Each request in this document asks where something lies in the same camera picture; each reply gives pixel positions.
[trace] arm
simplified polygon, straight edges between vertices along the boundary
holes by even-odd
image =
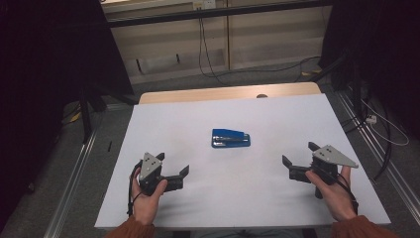
[[[147,196],[142,194],[139,183],[135,179],[141,169],[137,169],[132,180],[132,195],[134,199],[134,214],[127,221],[107,234],[107,238],[149,238],[154,237],[155,227],[153,222],[158,213],[158,200],[163,195],[167,186],[167,180],[162,180],[154,194]]]
[[[342,176],[339,177],[339,181],[348,186],[350,186],[350,171],[349,167],[343,167]],[[333,224],[331,234],[333,238],[397,237],[385,228],[371,223],[364,216],[357,216],[349,194],[338,184],[327,185],[312,171],[305,174],[319,188],[331,215],[338,221]]]

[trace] hand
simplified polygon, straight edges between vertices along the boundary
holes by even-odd
[[[139,182],[135,179],[141,168],[136,169],[134,179],[132,179],[132,197],[133,199],[142,191]],[[152,225],[158,213],[158,200],[163,195],[167,186],[167,180],[162,180],[157,189],[151,196],[140,194],[134,201],[134,217],[142,225]]]
[[[350,186],[350,170],[350,167],[342,167],[341,170],[341,175],[349,183],[348,186]],[[340,187],[337,183],[327,185],[312,171],[308,171],[305,174],[321,191],[322,196],[327,203],[328,209],[334,219],[337,221],[344,221],[357,216],[353,210],[349,194],[342,187]],[[346,185],[343,178],[339,177],[339,181]]]

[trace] table surface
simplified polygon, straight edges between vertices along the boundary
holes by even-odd
[[[318,88],[312,83],[276,84],[233,88],[238,93],[212,88],[142,96],[133,111],[95,227],[109,229],[127,219],[127,176],[145,152],[165,152],[164,176],[177,175],[190,165],[184,188],[167,192],[160,199],[156,227],[194,230],[331,224],[334,220],[324,201],[314,196],[315,187],[290,180],[281,156],[307,167],[312,160],[307,144],[312,141],[319,146],[332,144],[360,162],[326,96],[319,88],[302,95],[303,86]],[[246,89],[250,93],[243,98]],[[281,95],[290,96],[277,97],[280,89],[284,89]],[[203,93],[207,90],[211,96]],[[227,93],[230,99],[208,99],[215,91]],[[163,100],[169,94],[177,94],[173,97],[176,103]],[[192,94],[202,101],[191,101]],[[268,98],[255,99],[258,94]],[[143,101],[151,101],[151,95],[160,103]],[[213,149],[213,128],[247,132],[252,144],[248,148]],[[390,222],[362,166],[352,172],[352,189],[361,204],[361,214],[378,224]]]
[[[147,92],[140,98],[140,104],[163,102],[187,102],[204,100],[226,100],[237,98],[267,97],[320,94],[314,82],[266,84],[252,86],[217,87],[176,91]]]

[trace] blue stapler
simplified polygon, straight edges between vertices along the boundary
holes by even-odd
[[[211,137],[213,148],[248,147],[251,145],[249,134],[228,129],[213,129]]]

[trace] power outlet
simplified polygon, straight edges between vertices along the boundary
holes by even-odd
[[[202,10],[202,9],[204,9],[203,1],[192,2],[192,10],[197,11],[197,10]]]
[[[367,122],[370,124],[375,124],[376,123],[376,116],[375,115],[368,115],[367,116]]]
[[[216,8],[216,0],[205,0],[203,1],[204,9],[215,9]]]

